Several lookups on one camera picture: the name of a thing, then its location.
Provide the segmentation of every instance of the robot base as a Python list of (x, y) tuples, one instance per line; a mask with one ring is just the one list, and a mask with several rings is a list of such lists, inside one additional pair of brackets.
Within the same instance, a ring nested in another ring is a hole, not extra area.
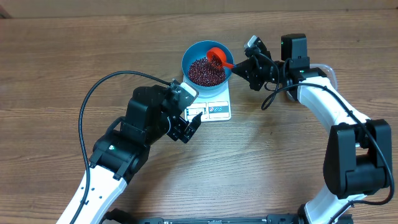
[[(305, 224), (297, 214), (272, 214), (266, 217), (239, 218), (144, 218), (136, 220), (130, 214), (115, 208), (104, 216), (102, 224)], [(351, 215), (342, 215), (337, 224), (354, 224)]]

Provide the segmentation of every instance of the wooden table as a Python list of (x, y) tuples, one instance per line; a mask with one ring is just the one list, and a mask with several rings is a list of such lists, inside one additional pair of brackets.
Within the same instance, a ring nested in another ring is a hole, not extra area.
[[(308, 11), (178, 16), (0, 20), (0, 223), (55, 223), (83, 176), (77, 119), (86, 92), (117, 70), (182, 79), (184, 51), (224, 43), (236, 61), (253, 34), (280, 58), (280, 37), (307, 35), (312, 63), (331, 65), (339, 92), (393, 133), (398, 172), (398, 11)], [(125, 114), (133, 89), (153, 81), (125, 75), (101, 85), (84, 117), (93, 143)], [(304, 106), (229, 81), (231, 121), (205, 123), (188, 143), (157, 141), (114, 203), (140, 217), (255, 217), (294, 213), (323, 185), (328, 135)], [(381, 190), (370, 200), (381, 200)], [(349, 210), (356, 223), (396, 223), (398, 199)]]

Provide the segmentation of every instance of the scale label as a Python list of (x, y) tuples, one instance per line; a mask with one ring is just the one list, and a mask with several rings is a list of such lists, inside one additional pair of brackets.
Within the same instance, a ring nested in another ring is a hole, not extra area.
[(209, 102), (209, 118), (228, 118), (229, 105), (227, 101)]

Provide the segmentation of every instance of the white scale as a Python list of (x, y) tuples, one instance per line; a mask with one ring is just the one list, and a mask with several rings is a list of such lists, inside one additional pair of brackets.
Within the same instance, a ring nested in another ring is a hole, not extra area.
[[(184, 82), (192, 84), (184, 77)], [(209, 91), (198, 90), (199, 96), (184, 111), (184, 117), (189, 122), (202, 112), (201, 121), (229, 121), (231, 119), (231, 100), (229, 99), (228, 82), (223, 86)]]

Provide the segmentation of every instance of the kidney beans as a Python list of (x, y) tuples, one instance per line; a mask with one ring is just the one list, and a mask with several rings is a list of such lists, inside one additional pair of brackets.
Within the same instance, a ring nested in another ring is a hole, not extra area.
[(189, 66), (188, 77), (197, 85), (219, 85), (226, 79), (224, 68), (219, 68), (219, 66), (221, 66), (221, 61), (214, 57), (211, 59), (211, 63), (207, 58), (198, 59)]

